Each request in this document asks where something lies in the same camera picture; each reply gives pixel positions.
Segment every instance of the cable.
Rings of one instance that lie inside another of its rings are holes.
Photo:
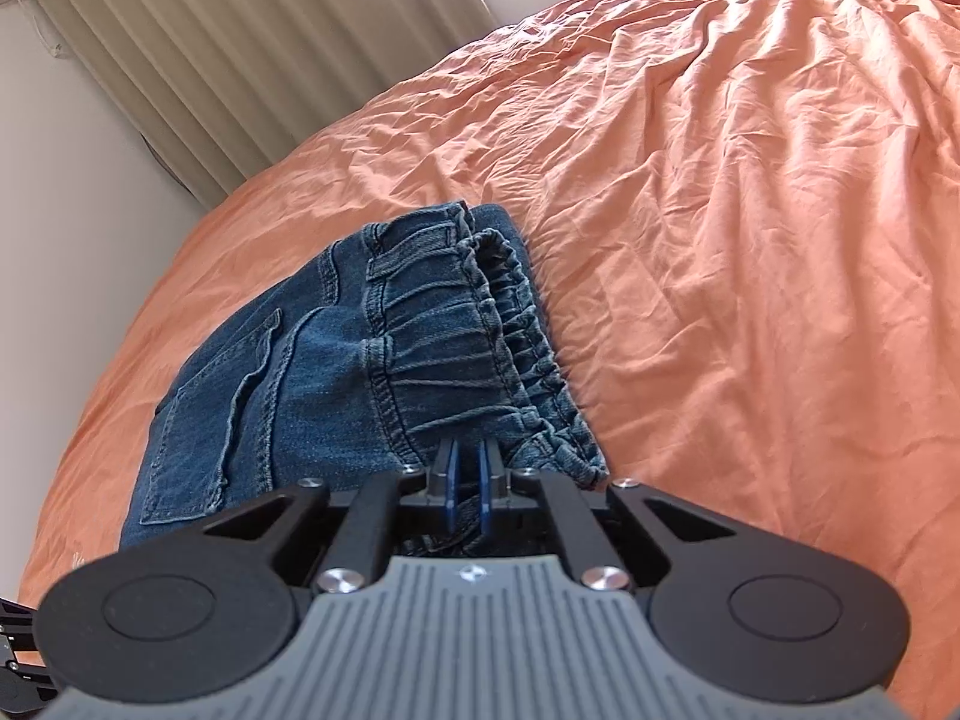
[[[34,31],[37,33],[37,37],[40,38],[40,42],[43,44],[43,47],[47,50],[47,53],[51,55],[54,59],[61,59],[64,55],[64,44],[57,42],[56,45],[51,46],[47,43],[47,39],[43,37],[43,33],[40,31],[40,23],[37,21],[37,14],[31,13],[30,9],[23,4],[22,0],[16,0],[20,7],[23,9],[23,12],[32,20],[34,23]]]

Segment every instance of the curtain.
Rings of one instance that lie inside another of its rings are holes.
[[[205,206],[496,26],[482,0],[38,0]]]

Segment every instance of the jeans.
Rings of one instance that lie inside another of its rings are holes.
[[[369,224],[215,330],[157,405],[121,546],[302,477],[430,464],[447,436],[583,488],[607,474],[499,206]]]

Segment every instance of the orange bedsheet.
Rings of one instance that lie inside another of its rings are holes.
[[[960,703],[960,0],[577,0],[320,132],[208,215],[90,396],[21,598],[112,551],[152,409],[228,314],[363,223],[522,228],[617,475],[870,566],[893,695]]]

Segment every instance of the metal screw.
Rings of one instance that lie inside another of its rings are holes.
[[[580,583],[591,590],[622,590],[630,584],[630,575],[614,565],[597,565],[580,575]]]
[[[461,568],[459,575],[463,581],[468,581],[470,584],[477,584],[483,577],[487,576],[487,570],[482,565],[471,563]]]
[[[364,575],[352,568],[330,568],[317,580],[321,590],[337,593],[355,592],[366,583]]]

